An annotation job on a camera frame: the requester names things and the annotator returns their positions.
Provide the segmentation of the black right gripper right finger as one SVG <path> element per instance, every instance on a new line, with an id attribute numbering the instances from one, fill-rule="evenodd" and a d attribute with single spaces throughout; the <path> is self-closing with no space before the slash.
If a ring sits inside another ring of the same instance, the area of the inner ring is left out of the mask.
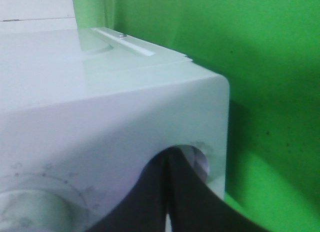
<path id="1" fill-rule="evenodd" d="M 177 147 L 166 150 L 166 184 L 173 231 L 265 231 L 213 193 Z"/>

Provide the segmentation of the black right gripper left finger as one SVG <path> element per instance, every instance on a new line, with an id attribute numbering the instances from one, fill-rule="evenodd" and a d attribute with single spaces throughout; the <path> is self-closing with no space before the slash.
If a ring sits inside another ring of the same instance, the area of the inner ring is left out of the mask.
<path id="1" fill-rule="evenodd" d="M 153 157 L 126 197 L 89 230 L 165 231 L 171 192 L 168 173 L 170 151 L 166 149 Z"/>

